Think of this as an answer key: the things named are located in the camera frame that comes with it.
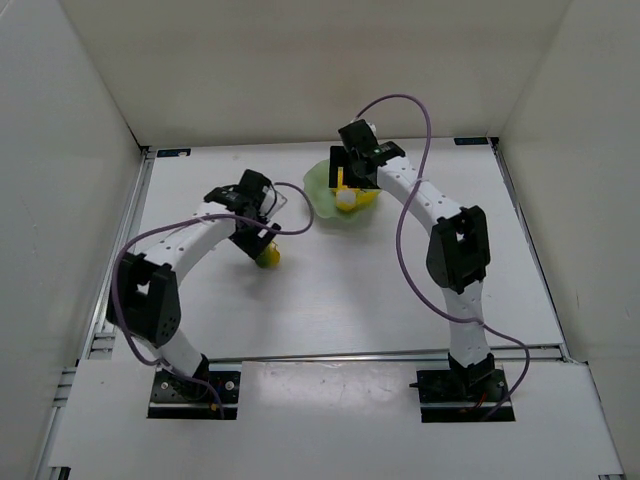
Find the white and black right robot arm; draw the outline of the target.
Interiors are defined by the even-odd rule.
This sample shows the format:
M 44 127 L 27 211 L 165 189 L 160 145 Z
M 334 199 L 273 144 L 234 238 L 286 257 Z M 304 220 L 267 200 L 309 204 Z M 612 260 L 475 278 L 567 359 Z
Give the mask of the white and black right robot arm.
M 338 130 L 330 149 L 331 186 L 382 190 L 403 204 L 429 234 L 426 269 L 442 289 L 449 320 L 449 368 L 468 390 L 495 370 L 483 328 L 481 295 L 490 263 L 485 212 L 449 199 L 421 177 L 393 141 L 380 143 L 373 128 L 356 120 Z

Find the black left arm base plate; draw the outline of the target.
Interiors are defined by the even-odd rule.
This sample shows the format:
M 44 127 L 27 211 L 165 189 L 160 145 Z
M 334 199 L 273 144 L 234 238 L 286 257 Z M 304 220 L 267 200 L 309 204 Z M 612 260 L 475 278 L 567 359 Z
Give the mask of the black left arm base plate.
M 155 372 L 149 395 L 149 419 L 236 420 L 241 386 L 241 371 L 209 370 L 209 383 L 217 392 L 222 408 L 205 386 L 180 380 L 164 369 Z

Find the yellow fake fruit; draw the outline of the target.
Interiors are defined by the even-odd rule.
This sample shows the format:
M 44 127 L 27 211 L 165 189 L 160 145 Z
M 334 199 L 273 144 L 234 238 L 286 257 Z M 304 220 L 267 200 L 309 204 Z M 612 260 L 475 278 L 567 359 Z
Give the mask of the yellow fake fruit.
M 330 190 L 334 195 L 335 207 L 341 212 L 354 212 L 370 206 L 381 193 L 377 189 L 351 188 L 344 182 L 343 169 L 339 168 L 336 186 Z
M 273 268 L 280 262 L 281 254 L 275 242 L 270 242 L 266 248 L 256 257 L 255 263 L 260 268 Z

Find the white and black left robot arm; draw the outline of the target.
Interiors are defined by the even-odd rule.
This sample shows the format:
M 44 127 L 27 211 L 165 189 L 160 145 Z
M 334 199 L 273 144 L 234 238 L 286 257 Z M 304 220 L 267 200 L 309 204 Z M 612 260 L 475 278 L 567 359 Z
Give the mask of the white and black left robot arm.
M 106 319 L 124 325 L 180 382 L 202 389 L 208 379 L 208 359 L 180 328 L 179 286 L 225 240 L 254 261 L 269 252 L 281 229 L 272 218 L 286 202 L 267 177 L 251 169 L 244 171 L 237 184 L 214 188 L 192 214 L 192 223 L 172 227 L 166 237 L 141 253 L 122 255 Z

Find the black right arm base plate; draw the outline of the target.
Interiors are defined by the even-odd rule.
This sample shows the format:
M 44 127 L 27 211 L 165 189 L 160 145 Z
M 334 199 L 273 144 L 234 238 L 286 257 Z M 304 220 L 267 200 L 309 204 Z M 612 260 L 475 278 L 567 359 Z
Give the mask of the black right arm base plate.
M 409 387 L 418 392 L 422 423 L 482 422 L 508 392 L 501 369 L 469 389 L 450 370 L 419 370 Z

